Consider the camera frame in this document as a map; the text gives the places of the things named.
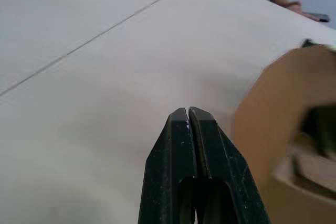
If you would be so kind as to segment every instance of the brown cardboard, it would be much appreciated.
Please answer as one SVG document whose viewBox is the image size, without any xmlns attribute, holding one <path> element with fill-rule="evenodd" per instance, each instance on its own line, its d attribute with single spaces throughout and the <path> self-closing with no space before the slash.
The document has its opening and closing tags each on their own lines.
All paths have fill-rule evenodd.
<svg viewBox="0 0 336 224">
<path fill-rule="evenodd" d="M 335 222 L 336 202 L 294 185 L 284 158 L 307 110 L 335 102 L 336 54 L 316 46 L 292 50 L 268 66 L 239 105 L 235 145 L 272 223 Z M 280 161 L 282 170 L 275 172 Z"/>
<path fill-rule="evenodd" d="M 310 187 L 321 187 L 330 191 L 331 196 L 336 193 L 336 162 L 316 155 L 297 155 L 295 157 L 296 170 Z"/>
</svg>

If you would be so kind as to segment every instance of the hand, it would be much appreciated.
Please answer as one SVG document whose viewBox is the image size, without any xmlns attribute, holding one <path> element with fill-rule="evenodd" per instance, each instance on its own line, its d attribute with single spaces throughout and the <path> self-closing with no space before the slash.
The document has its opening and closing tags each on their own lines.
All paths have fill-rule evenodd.
<svg viewBox="0 0 336 224">
<path fill-rule="evenodd" d="M 298 13 L 298 14 L 300 14 L 300 15 L 306 17 L 306 18 L 310 18 L 310 19 L 312 19 L 312 20 L 314 20 L 314 21 L 317 21 L 317 22 L 320 21 L 319 18 L 316 18 L 316 17 L 313 16 L 313 15 L 304 13 L 304 12 L 302 11 L 302 6 L 301 6 L 301 3 L 300 3 L 299 1 L 295 1 L 295 2 L 290 3 L 290 5 L 288 5 L 286 8 L 289 9 L 289 10 L 291 10 L 291 11 L 293 11 L 293 12 L 295 12 L 295 13 Z"/>
</svg>

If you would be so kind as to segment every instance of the black clamp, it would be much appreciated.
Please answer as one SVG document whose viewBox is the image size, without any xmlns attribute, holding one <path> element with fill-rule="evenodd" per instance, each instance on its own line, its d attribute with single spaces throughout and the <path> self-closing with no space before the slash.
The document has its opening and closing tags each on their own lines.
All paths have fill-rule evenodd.
<svg viewBox="0 0 336 224">
<path fill-rule="evenodd" d="M 138 224 L 270 223 L 247 163 L 213 116 L 169 115 L 146 161 Z"/>
</svg>

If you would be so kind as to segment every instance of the white table surface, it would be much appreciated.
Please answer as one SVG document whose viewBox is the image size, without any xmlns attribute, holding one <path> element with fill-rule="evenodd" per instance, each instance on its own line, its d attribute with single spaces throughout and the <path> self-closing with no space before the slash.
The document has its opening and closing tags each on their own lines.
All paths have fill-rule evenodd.
<svg viewBox="0 0 336 224">
<path fill-rule="evenodd" d="M 157 0 L 0 0 L 0 92 Z"/>
</svg>

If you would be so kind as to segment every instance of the smartphone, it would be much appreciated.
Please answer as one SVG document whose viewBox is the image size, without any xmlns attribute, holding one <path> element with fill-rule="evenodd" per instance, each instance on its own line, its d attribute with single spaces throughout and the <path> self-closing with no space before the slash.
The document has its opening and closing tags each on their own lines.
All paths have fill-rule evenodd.
<svg viewBox="0 0 336 224">
<path fill-rule="evenodd" d="M 330 21 L 330 18 L 327 14 L 319 14 L 319 13 L 307 13 L 307 14 L 310 14 L 310 15 L 315 16 L 316 18 L 319 18 L 320 22 L 329 22 Z"/>
</svg>

